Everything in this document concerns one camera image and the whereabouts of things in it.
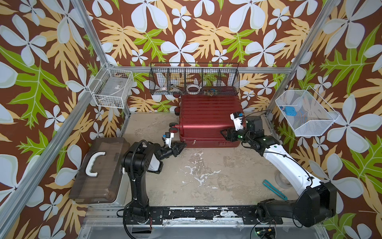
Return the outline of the red hard-shell suitcase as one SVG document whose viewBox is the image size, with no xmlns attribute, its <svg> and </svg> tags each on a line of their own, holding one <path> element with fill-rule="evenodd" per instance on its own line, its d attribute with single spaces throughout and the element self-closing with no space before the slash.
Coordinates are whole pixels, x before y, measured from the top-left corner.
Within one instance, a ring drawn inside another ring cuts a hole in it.
<svg viewBox="0 0 382 239">
<path fill-rule="evenodd" d="M 169 132 L 178 133 L 187 148 L 230 148 L 239 142 L 226 141 L 221 130 L 234 128 L 230 114 L 243 112 L 237 95 L 183 95 L 179 122 L 169 124 Z"/>
</svg>

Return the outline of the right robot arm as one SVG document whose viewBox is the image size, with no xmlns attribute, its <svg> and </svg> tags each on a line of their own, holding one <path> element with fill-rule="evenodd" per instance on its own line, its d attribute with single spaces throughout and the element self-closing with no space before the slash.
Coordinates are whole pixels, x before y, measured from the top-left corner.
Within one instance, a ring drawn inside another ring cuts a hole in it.
<svg viewBox="0 0 382 239">
<path fill-rule="evenodd" d="M 304 227 L 311 227 L 336 214 L 337 189 L 331 182 L 322 182 L 296 162 L 271 135 L 265 135 L 260 116 L 230 115 L 233 128 L 221 130 L 228 142 L 248 144 L 273 164 L 298 194 L 296 200 L 268 199 L 257 204 L 256 218 L 269 222 L 274 218 L 290 218 Z"/>
</svg>

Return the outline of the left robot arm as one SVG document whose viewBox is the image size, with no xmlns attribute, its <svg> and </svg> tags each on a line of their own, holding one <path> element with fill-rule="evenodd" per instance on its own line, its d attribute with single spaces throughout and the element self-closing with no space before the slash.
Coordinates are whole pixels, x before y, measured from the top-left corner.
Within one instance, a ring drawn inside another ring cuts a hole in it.
<svg viewBox="0 0 382 239">
<path fill-rule="evenodd" d="M 125 206 L 123 218 L 145 223 L 149 219 L 149 198 L 146 192 L 146 173 L 159 174 L 163 159 L 177 157 L 186 148 L 185 142 L 174 142 L 171 146 L 141 140 L 135 142 L 122 159 L 122 169 L 129 176 L 131 201 Z"/>
</svg>

